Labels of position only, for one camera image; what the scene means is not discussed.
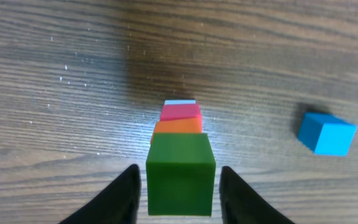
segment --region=wooden table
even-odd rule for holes
[[[211,218],[147,214],[172,98],[201,105]],[[132,163],[138,223],[222,223],[223,165],[296,223],[358,223],[358,130],[347,157],[314,156],[309,108],[358,125],[358,0],[0,0],[0,223],[57,223]]]

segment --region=wood grain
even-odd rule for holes
[[[149,217],[152,130],[188,97],[213,215]],[[314,156],[309,107],[358,125],[358,0],[0,0],[0,223],[57,223],[131,163],[138,223],[222,223],[223,165],[296,223],[358,223],[358,130],[347,157]]]

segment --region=side face of green cube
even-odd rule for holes
[[[216,163],[206,134],[156,134],[146,162],[149,215],[211,215]]]

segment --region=cube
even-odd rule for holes
[[[165,100],[164,105],[195,104],[196,100]]]
[[[200,126],[198,118],[179,119],[173,121],[159,121],[155,124],[154,133],[202,133],[203,128]]]
[[[172,121],[176,119],[198,118],[201,127],[203,126],[203,118],[200,106],[195,104],[181,105],[164,105],[162,107],[160,121]]]
[[[155,133],[146,160],[149,215],[211,216],[215,168],[207,134]]]
[[[315,154],[346,156],[356,129],[331,114],[305,113],[298,139]]]

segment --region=toy block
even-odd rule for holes
[[[305,113],[298,139],[317,155],[346,156],[356,129],[331,114]]]
[[[207,134],[155,133],[146,160],[149,215],[211,216],[215,168]]]
[[[198,118],[201,127],[203,126],[203,117],[200,106],[195,104],[184,105],[164,105],[162,107],[160,121],[172,121],[177,119]]]
[[[159,121],[155,124],[155,133],[202,133],[203,127],[200,126],[198,118],[179,119],[173,121]]]
[[[195,104],[196,100],[165,100],[164,105]]]

